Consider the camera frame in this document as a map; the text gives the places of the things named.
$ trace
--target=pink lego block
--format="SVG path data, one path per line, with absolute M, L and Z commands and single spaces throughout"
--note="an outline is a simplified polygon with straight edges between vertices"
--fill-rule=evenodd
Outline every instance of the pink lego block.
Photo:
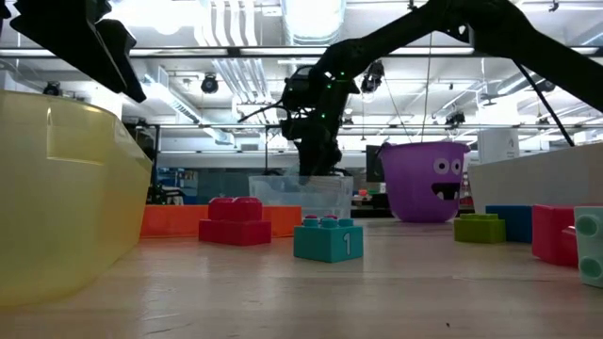
M 209 220 L 199 222 L 199 240 L 250 246 L 272 241 L 272 224 L 262 220 L 256 198 L 216 198 L 209 203 Z
M 578 267 L 574 207 L 533 207 L 531 252 L 553 265 Z

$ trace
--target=transparent bin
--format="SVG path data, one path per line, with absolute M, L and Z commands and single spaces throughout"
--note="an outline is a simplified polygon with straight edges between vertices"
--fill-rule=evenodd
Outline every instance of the transparent bin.
M 297 176 L 252 176 L 249 189 L 263 204 L 301 206 L 305 216 L 350 217 L 351 177 L 311 177 L 302 186 Z
M 139 241 L 151 161 L 110 112 L 0 90 L 0 306 L 91 282 Z

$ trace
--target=cartoon mouth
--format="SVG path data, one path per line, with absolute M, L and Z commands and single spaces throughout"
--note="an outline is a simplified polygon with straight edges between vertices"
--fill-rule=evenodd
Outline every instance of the cartoon mouth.
M 433 194 L 443 201 L 453 201 L 459 199 L 460 190 L 461 184 L 435 183 L 432 185 Z

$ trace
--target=number 1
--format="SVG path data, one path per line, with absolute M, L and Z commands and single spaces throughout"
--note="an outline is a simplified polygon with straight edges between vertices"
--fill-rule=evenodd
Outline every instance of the number 1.
M 348 255 L 350 255 L 351 254 L 351 249 L 350 249 L 350 234 L 344 234 L 343 241 L 346 242 L 346 253 Z

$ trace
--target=purple monster bucket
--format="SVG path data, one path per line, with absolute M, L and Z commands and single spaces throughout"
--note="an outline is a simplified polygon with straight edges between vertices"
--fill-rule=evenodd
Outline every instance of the purple monster bucket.
M 444 222 L 459 210 L 464 154 L 456 142 L 383 145 L 389 206 L 406 222 Z

